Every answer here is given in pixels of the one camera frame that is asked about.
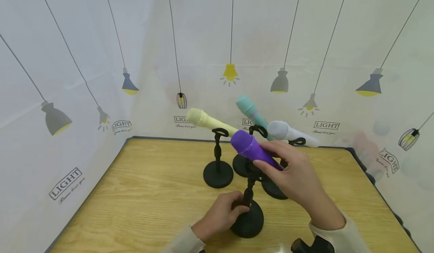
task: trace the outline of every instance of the round stand base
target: round stand base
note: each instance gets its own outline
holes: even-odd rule
[[[257,236],[264,225],[264,213],[261,207],[252,201],[248,213],[238,216],[237,221],[232,225],[231,231],[241,238],[253,238]]]
[[[227,162],[220,161],[220,172],[217,172],[217,162],[212,161],[203,170],[203,179],[209,187],[223,188],[234,179],[234,171]]]
[[[249,176],[246,169],[246,157],[237,154],[232,161],[232,167],[234,168],[235,173],[238,175],[247,178]]]
[[[281,200],[288,199],[288,197],[282,193],[279,187],[277,187],[277,185],[275,185],[274,182],[268,177],[266,181],[262,182],[262,188],[264,188],[264,191],[272,198],[281,199]]]

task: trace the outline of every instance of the white microphone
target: white microphone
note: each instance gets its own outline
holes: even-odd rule
[[[272,121],[268,124],[267,131],[272,137],[278,140],[295,140],[299,137],[306,139],[306,146],[317,148],[319,147],[319,141],[312,136],[306,135],[301,131],[297,131],[284,121]]]
[[[211,116],[206,114],[203,110],[199,110],[196,108],[191,108],[190,110],[188,110],[186,118],[188,122],[190,122],[191,124],[197,127],[205,127],[210,130],[215,128],[223,128],[228,131],[229,137],[232,137],[234,133],[237,132],[236,128],[229,126],[228,124],[225,124],[220,120],[212,118]]]

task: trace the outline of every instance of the microphone head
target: microphone head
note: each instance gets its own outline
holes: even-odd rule
[[[285,139],[289,132],[288,124],[284,121],[272,121],[268,124],[267,128],[268,134],[277,140]]]
[[[254,103],[247,96],[239,97],[235,104],[237,105],[238,109],[248,118],[253,116],[257,111]]]
[[[248,149],[248,147],[250,147],[253,140],[254,136],[251,136],[243,130],[239,130],[232,136],[231,145],[234,147],[237,153],[243,153]]]
[[[200,126],[200,119],[202,118],[205,112],[203,110],[199,110],[196,108],[191,108],[187,113],[187,121],[195,126]]]

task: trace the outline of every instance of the left hand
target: left hand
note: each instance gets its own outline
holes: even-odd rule
[[[206,242],[211,236],[229,230],[240,214],[250,210],[244,205],[238,205],[232,210],[232,203],[242,200],[243,193],[240,191],[220,194],[205,216],[191,227],[193,233],[202,242]]]

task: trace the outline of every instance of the yellow microphone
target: yellow microphone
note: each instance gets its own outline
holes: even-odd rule
[[[228,131],[229,137],[232,137],[234,133],[238,131],[236,128],[229,126],[228,124],[225,124],[220,120],[212,118],[211,116],[206,114],[203,110],[199,110],[196,108],[191,108],[190,110],[188,110],[187,120],[188,122],[190,122],[191,124],[197,127],[205,127],[210,130],[215,128],[223,128]]]

